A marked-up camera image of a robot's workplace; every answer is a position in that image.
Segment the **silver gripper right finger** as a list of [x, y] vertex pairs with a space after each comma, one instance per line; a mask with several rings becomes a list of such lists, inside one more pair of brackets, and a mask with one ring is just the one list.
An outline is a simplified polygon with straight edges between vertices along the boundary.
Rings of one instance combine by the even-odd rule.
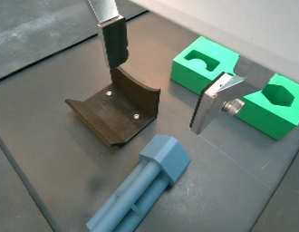
[[213, 82], [202, 89], [189, 127], [199, 134], [221, 111], [234, 116], [243, 102], [239, 97], [263, 89], [274, 72], [245, 57], [239, 57], [234, 75], [221, 72]]

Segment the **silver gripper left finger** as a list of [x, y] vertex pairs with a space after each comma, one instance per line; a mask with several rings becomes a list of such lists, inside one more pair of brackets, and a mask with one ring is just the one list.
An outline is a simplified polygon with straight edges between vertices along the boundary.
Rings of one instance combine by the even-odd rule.
[[114, 0], [83, 0], [97, 22], [97, 34], [102, 40], [110, 69], [127, 59], [125, 18], [119, 15]]

